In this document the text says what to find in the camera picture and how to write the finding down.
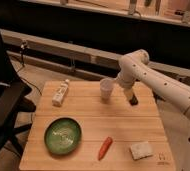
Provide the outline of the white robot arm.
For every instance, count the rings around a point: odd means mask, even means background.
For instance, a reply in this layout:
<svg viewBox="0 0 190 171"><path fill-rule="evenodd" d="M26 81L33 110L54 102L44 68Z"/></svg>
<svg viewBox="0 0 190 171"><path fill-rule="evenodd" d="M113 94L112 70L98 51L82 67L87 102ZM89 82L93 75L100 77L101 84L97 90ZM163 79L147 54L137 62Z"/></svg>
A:
<svg viewBox="0 0 190 171"><path fill-rule="evenodd" d="M190 86L149 68L149 54L146 50L140 49L125 54L119 58L118 63L120 72L116 82L122 88L131 89L135 80L139 80L173 104L190 120ZM190 171L190 131L182 171Z"/></svg>

